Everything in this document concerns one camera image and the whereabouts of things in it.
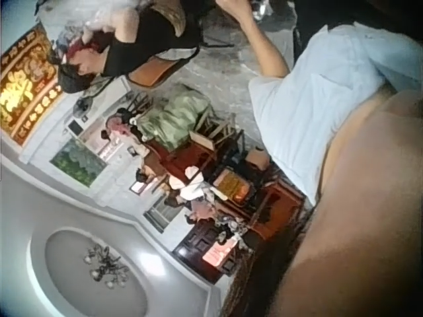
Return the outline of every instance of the door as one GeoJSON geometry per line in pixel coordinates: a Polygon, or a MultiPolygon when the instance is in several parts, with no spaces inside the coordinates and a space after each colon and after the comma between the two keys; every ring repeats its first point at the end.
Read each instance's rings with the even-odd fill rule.
{"type": "Polygon", "coordinates": [[[186,235],[184,240],[173,250],[173,254],[180,261],[213,284],[224,273],[231,274],[235,270],[233,249],[218,267],[213,266],[203,259],[215,244],[218,235],[219,229],[214,226],[214,221],[199,221],[186,235]]]}

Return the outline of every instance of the plastic bag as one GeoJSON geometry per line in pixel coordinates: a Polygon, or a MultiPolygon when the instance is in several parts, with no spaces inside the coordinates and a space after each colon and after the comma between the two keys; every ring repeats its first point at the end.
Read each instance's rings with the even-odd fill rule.
{"type": "Polygon", "coordinates": [[[147,0],[72,0],[47,1],[41,6],[39,17],[45,26],[73,26],[95,24],[110,18],[113,11],[124,7],[138,7],[147,0]]]}

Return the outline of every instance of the black top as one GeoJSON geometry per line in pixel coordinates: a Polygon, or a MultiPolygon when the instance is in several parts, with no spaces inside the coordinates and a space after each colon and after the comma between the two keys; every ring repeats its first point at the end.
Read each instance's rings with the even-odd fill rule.
{"type": "Polygon", "coordinates": [[[113,37],[103,75],[127,75],[148,59],[171,48],[195,48],[200,43],[200,27],[186,23],[184,33],[177,38],[173,25],[153,9],[144,10],[139,18],[135,43],[123,43],[113,37]]]}

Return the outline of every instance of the green cloth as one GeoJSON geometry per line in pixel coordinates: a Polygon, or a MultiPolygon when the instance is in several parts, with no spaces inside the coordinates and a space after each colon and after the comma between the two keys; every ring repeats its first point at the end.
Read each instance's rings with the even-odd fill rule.
{"type": "Polygon", "coordinates": [[[147,139],[156,139],[168,151],[173,151],[188,138],[199,115],[210,101],[198,91],[177,87],[169,95],[162,110],[153,108],[137,119],[137,127],[147,139]]]}

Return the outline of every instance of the red and gold sign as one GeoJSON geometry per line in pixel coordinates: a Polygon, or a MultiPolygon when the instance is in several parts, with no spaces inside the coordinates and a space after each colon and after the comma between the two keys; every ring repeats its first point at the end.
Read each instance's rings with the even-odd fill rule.
{"type": "Polygon", "coordinates": [[[1,128],[19,145],[62,94],[56,68],[47,62],[50,46],[37,24],[1,56],[1,128]]]}

